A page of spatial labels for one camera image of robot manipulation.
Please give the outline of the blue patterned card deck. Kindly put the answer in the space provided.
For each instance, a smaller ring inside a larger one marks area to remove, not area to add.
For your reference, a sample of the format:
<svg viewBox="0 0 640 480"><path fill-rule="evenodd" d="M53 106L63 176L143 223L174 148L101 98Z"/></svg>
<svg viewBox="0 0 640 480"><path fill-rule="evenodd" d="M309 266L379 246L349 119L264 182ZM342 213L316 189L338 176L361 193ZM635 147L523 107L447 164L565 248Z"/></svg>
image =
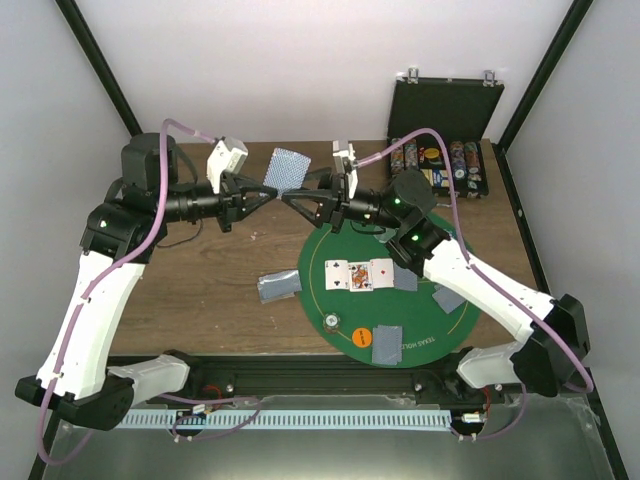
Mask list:
<svg viewBox="0 0 640 480"><path fill-rule="evenodd" d="M271 273L260 277L257 290L262 304L290 298L302 291L297 269Z"/></svg>

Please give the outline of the orange round blind button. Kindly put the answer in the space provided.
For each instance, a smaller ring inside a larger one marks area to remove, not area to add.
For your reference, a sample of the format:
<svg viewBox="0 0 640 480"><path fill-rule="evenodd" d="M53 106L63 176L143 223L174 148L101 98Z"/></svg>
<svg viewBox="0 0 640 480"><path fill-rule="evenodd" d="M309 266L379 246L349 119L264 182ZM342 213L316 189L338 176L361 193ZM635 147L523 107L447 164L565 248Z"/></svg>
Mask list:
<svg viewBox="0 0 640 480"><path fill-rule="evenodd" d="M359 327L352 332L351 341L357 348L368 348L373 342L373 334L369 329Z"/></svg>

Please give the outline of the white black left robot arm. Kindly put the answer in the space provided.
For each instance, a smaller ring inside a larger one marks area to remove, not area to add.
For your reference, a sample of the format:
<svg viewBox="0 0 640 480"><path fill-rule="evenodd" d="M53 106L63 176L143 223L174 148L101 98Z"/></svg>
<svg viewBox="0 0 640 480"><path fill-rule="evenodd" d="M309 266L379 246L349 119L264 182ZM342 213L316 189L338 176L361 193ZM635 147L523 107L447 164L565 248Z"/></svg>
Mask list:
<svg viewBox="0 0 640 480"><path fill-rule="evenodd" d="M176 350L123 367L107 364L130 294L173 222L218 221L222 231L277 195L241 174L243 142L216 141L205 180L179 180L187 156L173 137L143 133L121 151L122 175L87 219L72 300L52 350L38 373L18 381L15 394L79 427L108 431L128 411L171 393L181 403L204 392L195 358Z"/></svg>

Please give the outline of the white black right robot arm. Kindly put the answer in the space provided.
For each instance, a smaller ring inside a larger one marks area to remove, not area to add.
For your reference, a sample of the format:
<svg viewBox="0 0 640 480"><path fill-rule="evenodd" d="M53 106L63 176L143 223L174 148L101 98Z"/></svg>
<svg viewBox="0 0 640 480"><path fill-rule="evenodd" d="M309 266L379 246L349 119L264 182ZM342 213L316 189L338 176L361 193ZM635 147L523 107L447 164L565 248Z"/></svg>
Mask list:
<svg viewBox="0 0 640 480"><path fill-rule="evenodd" d="M546 397L563 388L593 391L583 364L589 339L582 304L533 290L470 254L461 233L449 235L430 219L436 199L421 172L404 171L381 192L353 193L346 175L329 174L318 188L291 190L282 200L316 227L339 231L353 220L394 230L385 244L393 260L460 295L511 335L510 343L465 354L444 378L451 400L468 402L495 384L518 383Z"/></svg>

